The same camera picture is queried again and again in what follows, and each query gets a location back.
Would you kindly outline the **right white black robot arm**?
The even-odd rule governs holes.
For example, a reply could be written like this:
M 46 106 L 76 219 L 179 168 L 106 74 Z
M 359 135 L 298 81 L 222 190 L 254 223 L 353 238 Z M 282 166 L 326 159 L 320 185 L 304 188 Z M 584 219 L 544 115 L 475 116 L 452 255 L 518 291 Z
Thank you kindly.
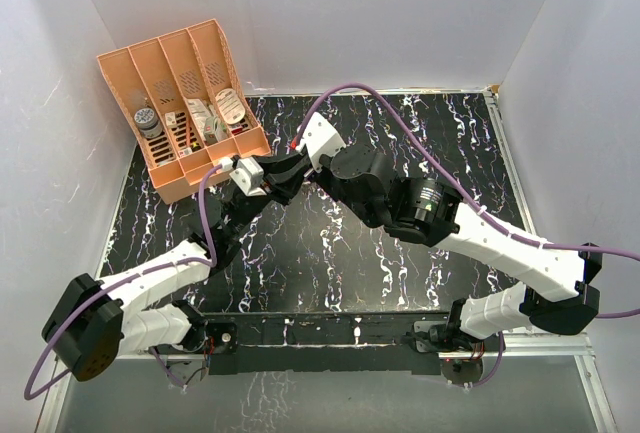
M 560 335 L 580 333 L 599 313 L 590 273 L 601 263 L 575 251 L 554 252 L 516 241 L 432 178 L 400 177 L 392 162 L 366 145 L 328 146 L 310 155 L 315 182 L 365 225 L 403 242 L 457 253 L 516 279 L 479 299 L 456 301 L 435 342 L 466 350 L 503 330 L 536 326 Z

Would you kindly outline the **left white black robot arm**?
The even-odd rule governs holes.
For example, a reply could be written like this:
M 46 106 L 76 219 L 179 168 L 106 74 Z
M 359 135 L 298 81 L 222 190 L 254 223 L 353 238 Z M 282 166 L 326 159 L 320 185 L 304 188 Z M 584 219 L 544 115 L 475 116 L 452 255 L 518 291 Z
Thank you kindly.
M 288 205 L 318 167 L 306 150 L 282 158 L 224 157 L 206 177 L 229 176 L 229 199 L 212 211 L 198 191 L 199 227 L 168 252 L 119 274 L 87 274 L 65 289 L 42 330 L 45 355 L 55 354 L 78 381 L 100 375 L 120 355 L 160 345 L 200 349 L 207 329 L 185 306 L 156 302 L 222 272 L 241 248 L 245 229 L 272 203 Z

